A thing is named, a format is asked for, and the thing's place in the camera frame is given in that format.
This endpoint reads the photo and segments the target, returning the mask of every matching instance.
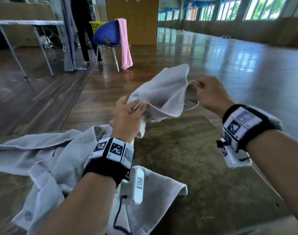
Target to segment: pink cloth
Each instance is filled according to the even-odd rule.
[[[133,61],[131,60],[131,53],[129,51],[129,44],[127,39],[127,23],[123,18],[117,19],[120,25],[120,35],[121,35],[121,48],[122,48],[122,69],[126,70],[133,66]]]

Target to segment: person's left hand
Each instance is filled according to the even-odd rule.
[[[126,95],[118,99],[113,109],[113,119],[109,124],[113,127],[111,137],[131,143],[139,132],[141,116],[146,109],[147,102],[142,102],[132,113],[133,108],[140,101],[127,103],[127,100],[128,96]]]

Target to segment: gray towel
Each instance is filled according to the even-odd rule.
[[[34,182],[21,212],[13,222],[36,233],[81,179],[84,163],[96,147],[97,141],[112,132],[109,125],[94,126],[80,132],[45,133],[27,135],[0,144],[0,171],[28,175]],[[120,213],[121,221],[128,221],[126,228],[133,234],[149,234],[163,217],[177,194],[187,194],[185,184],[142,168],[145,173],[144,196],[140,205],[127,205]],[[114,200],[111,214],[118,210]],[[113,231],[109,220],[109,235]]]
[[[142,138],[145,134],[146,120],[159,122],[169,117],[179,117],[183,110],[198,106],[195,91],[187,88],[190,83],[187,81],[188,73],[188,64],[164,68],[131,94],[128,103],[135,100],[148,102],[137,137]]]

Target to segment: yellow basket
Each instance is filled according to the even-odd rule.
[[[91,24],[91,27],[92,27],[92,31],[94,33],[96,33],[97,29],[104,25],[106,22],[101,22],[101,21],[89,21],[89,23]]]

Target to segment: hand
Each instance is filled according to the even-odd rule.
[[[142,102],[137,110],[133,108],[140,102],[134,101],[127,104],[128,96],[123,96],[116,102],[113,109],[113,119],[109,124],[113,127],[113,138],[119,138],[124,142],[131,143],[139,132],[141,116],[144,113],[147,102]]]
[[[190,84],[196,90],[199,104],[223,118],[226,110],[235,103],[222,83],[213,76],[206,76]]]

